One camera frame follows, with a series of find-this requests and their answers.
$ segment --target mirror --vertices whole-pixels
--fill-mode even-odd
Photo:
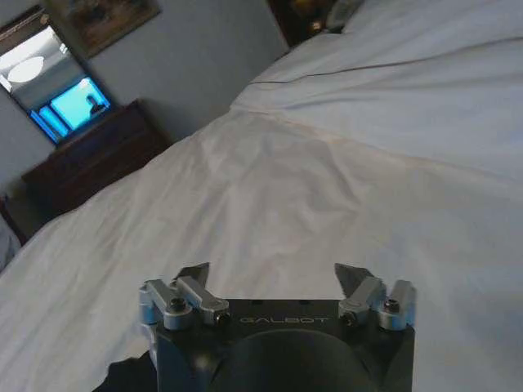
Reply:
[[[0,84],[56,144],[111,108],[40,8],[0,33]]]

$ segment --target white duvet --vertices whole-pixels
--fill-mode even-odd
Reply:
[[[520,390],[521,20],[518,0],[367,1],[53,221],[0,277],[0,390],[93,390],[146,350],[141,283],[206,261],[225,297],[341,298],[336,262],[412,280],[414,390]]]

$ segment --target ceiling light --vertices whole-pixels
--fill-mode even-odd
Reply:
[[[9,71],[7,80],[15,83],[25,83],[36,78],[43,68],[43,57],[32,57],[19,63]]]
[[[34,35],[27,41],[22,42],[19,46],[0,57],[0,69],[10,68],[21,61],[34,56],[37,51],[42,49],[47,42],[52,39],[54,34],[55,32],[52,27],[48,26],[45,30]]]
[[[89,87],[89,84],[90,84],[89,83],[89,79],[88,78],[84,78],[84,79],[82,79],[80,81],[79,86],[80,86],[80,88],[84,89],[84,88]]]

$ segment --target metal bracket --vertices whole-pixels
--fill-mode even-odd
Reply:
[[[230,320],[229,302],[216,298],[190,276],[178,278],[176,288],[202,314],[204,324],[222,325]]]
[[[380,327],[388,331],[403,331],[413,325],[416,289],[411,282],[398,280],[391,295],[378,309]]]
[[[140,318],[146,325],[162,319],[166,329],[178,331],[192,324],[193,308],[161,280],[148,280],[140,289]]]
[[[202,315],[203,323],[220,326],[230,319],[229,302],[216,298],[190,276],[177,278],[170,286],[163,281],[148,280],[140,289],[140,320],[154,325],[160,320],[170,331],[190,327],[193,309]]]
[[[348,327],[367,323],[369,311],[385,298],[386,288],[381,279],[368,276],[349,298],[340,301],[338,317]]]

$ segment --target white bedsheet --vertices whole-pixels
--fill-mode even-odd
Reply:
[[[412,280],[414,390],[521,388],[523,5],[387,4],[258,81],[438,57],[252,85],[19,253],[0,276],[2,392],[94,389],[146,350],[141,283],[205,261],[229,297],[341,298],[335,262]]]

